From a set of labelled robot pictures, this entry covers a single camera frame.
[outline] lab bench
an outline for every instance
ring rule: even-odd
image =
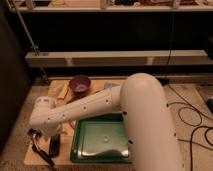
[[[90,89],[89,94],[93,94],[97,91],[100,91],[103,89],[105,83],[115,83],[115,84],[122,84],[124,81],[124,78],[116,78],[116,79],[92,79],[92,86]],[[67,84],[69,80],[54,80],[50,84],[48,95],[50,97],[57,97],[58,92],[57,87]],[[207,98],[207,96],[213,95],[212,91],[208,91],[206,93],[205,91],[203,93],[200,93],[202,89],[205,89],[205,87],[199,87],[195,84],[170,84],[164,86],[164,90],[168,99],[168,103],[172,102],[183,102],[180,97],[175,94],[174,91],[169,87],[171,86],[172,89],[177,91],[182,97],[187,99],[191,104],[193,104],[195,107],[197,107],[199,110],[201,110],[203,113],[205,113],[208,117],[212,117],[209,110],[207,109],[204,99]],[[73,93],[69,90],[67,95],[65,96],[64,100],[58,100],[58,106],[66,104],[71,98],[73,97]],[[190,154],[189,154],[189,142],[190,135],[192,130],[194,129],[193,126],[189,126],[182,122],[180,118],[178,117],[178,110],[183,107],[181,104],[171,105],[171,115],[175,124],[177,137],[181,141],[179,141],[181,154],[183,158],[183,162],[185,165],[186,171],[189,171],[190,167]],[[184,121],[189,122],[191,124],[197,124],[199,122],[199,116],[195,113],[193,110],[186,110],[183,111],[181,114]],[[203,118],[202,121],[203,125],[212,126],[212,120]],[[133,166],[131,164],[113,164],[113,163],[72,163],[70,161],[70,152],[72,147],[72,138],[74,130],[69,126],[69,124],[64,124],[65,130],[67,131],[67,134],[61,135],[61,146],[60,146],[60,154],[58,157],[54,158],[54,162],[56,164],[56,167],[58,168],[73,168],[73,169],[92,169],[92,170],[110,170],[110,171],[133,171]],[[205,141],[203,137],[203,131],[204,129],[199,130],[196,132],[196,135],[194,136],[193,141],[203,144],[205,146],[209,145]],[[36,153],[32,151],[31,148],[32,144],[29,144],[24,163],[26,165],[47,165]],[[39,141],[39,146],[44,149],[45,151],[48,151],[49,146],[49,140],[45,141],[42,137]],[[212,161],[212,151],[202,148],[199,145],[193,144],[193,165],[195,171],[210,171],[213,168]]]

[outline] black object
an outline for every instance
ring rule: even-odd
[[[209,37],[205,44],[205,51],[210,59],[213,59],[213,37]]]
[[[52,136],[49,145],[49,156],[56,157],[59,155],[60,151],[60,135]]]
[[[41,156],[41,158],[43,158],[48,164],[50,164],[51,166],[55,165],[50,156],[44,150],[38,149],[35,144],[33,144],[32,149],[35,153]]]
[[[36,6],[44,6],[44,7],[47,7],[49,4],[50,4],[51,1],[34,1],[35,5]],[[25,7],[26,6],[26,3],[23,2],[21,4],[21,7]]]
[[[208,106],[209,110],[212,112],[213,114],[213,97],[209,98],[207,101],[206,101],[206,105]]]
[[[134,5],[135,0],[115,0],[115,5]]]
[[[37,144],[37,138],[41,137],[41,131],[39,130],[34,130],[34,129],[29,129],[27,134],[30,136],[32,140],[32,150],[37,153],[42,159],[44,159],[50,166],[54,166],[54,162],[51,159],[51,157],[44,151],[42,150],[38,144]]]

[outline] floor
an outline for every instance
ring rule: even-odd
[[[195,93],[196,85],[177,84],[177,85],[173,85],[173,87],[176,90],[178,90],[179,92],[182,92],[183,96],[185,96],[187,98],[191,98],[192,102],[197,107],[199,107],[201,110],[209,112],[205,106],[205,103],[203,103],[202,98],[199,96],[198,92]],[[174,93],[171,90],[169,90],[168,87],[166,87],[165,89],[166,89],[166,94],[167,94],[168,100],[171,100],[171,101],[180,100],[177,96],[175,96],[175,98],[174,98]],[[24,105],[19,114],[19,117],[17,118],[14,128],[11,131],[11,134],[6,143],[6,146],[0,156],[0,170],[1,171],[19,171],[19,170],[20,171],[25,171],[25,170],[26,171],[36,171],[36,170],[48,171],[48,170],[51,170],[51,168],[49,168],[48,166],[26,166],[23,163],[25,154],[26,154],[27,148],[29,146],[29,142],[30,142],[30,139],[27,136],[27,131],[29,129],[28,120],[29,120],[29,116],[30,116],[30,113],[33,108],[33,103],[34,103],[34,100],[38,96],[46,95],[47,91],[48,91],[47,86],[32,86],[32,88],[24,102]],[[175,107],[171,108],[172,112],[176,112],[176,109],[177,108],[175,108]],[[212,121],[211,122],[204,121],[204,122],[205,122],[205,124],[208,124],[209,126],[213,125]],[[185,128],[187,128],[187,126],[183,126],[183,123],[178,122],[176,124],[176,127],[178,128],[178,130],[177,130],[178,135],[182,134],[183,136],[187,136],[187,138],[189,138],[189,135],[190,135],[189,131],[185,131]],[[182,152],[184,154],[183,158],[185,160],[186,171],[189,171],[189,159],[188,159],[189,146],[187,143],[185,143],[185,144],[180,143],[180,144],[181,144]],[[206,153],[205,150],[204,151],[199,151],[199,150],[200,149],[198,149],[198,151],[196,151],[194,153],[195,155],[197,154],[194,157],[195,158],[195,170],[194,171],[203,171],[203,170],[210,171],[210,170],[212,170],[213,163],[210,162],[210,160],[212,161],[212,159],[213,159],[212,151],[208,151]],[[204,161],[201,160],[199,158],[198,154],[200,155],[200,157],[202,157],[202,155],[205,156],[205,160]],[[107,169],[104,169],[104,168],[97,168],[95,170],[108,171]]]

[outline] white object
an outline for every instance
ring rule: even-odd
[[[58,133],[64,122],[122,110],[136,171],[185,170],[164,90],[151,75],[134,74],[122,86],[54,106],[54,99],[38,98],[30,126],[50,136]]]

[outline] wooden table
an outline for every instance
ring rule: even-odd
[[[51,97],[57,97],[60,87],[63,87],[68,80],[55,80],[51,83],[49,87],[48,95]],[[89,94],[93,94],[96,91],[102,90],[106,82],[121,84],[122,79],[119,80],[92,80],[92,86],[89,91]],[[196,90],[196,85],[194,84],[174,84],[171,85],[176,91],[178,91],[183,97],[188,99],[193,105],[198,107],[205,113],[209,113],[202,97]],[[168,102],[181,101],[181,99],[171,91],[168,86],[165,86],[165,92],[167,95]],[[72,92],[69,90],[65,99],[58,100],[58,106],[66,104],[73,97]],[[184,124],[177,115],[177,110],[181,105],[171,106],[171,114],[174,119],[177,136],[180,139],[189,140],[190,134],[194,127],[190,127]],[[198,122],[198,117],[193,111],[186,111],[186,114],[183,115],[184,119],[188,122],[196,123]],[[213,126],[213,122],[203,119],[203,124],[208,126]],[[76,170],[89,170],[93,171],[133,171],[131,164],[74,164],[70,161],[70,151],[73,138],[73,129],[68,125],[64,124],[64,128],[67,131],[67,134],[61,135],[61,147],[60,155],[54,158],[54,162],[57,167],[68,167],[74,168]],[[208,146],[203,137],[203,131],[198,131],[195,135],[194,141],[199,142]],[[42,137],[39,141],[39,145],[42,149],[48,151],[49,141],[45,141]],[[180,149],[182,152],[183,160],[185,163],[186,171],[189,171],[189,143],[180,142]],[[212,171],[213,169],[213,152],[201,148],[197,145],[193,145],[193,159],[194,159],[194,171]],[[31,149],[31,144],[29,145],[26,157],[24,160],[26,165],[46,165],[46,163]]]

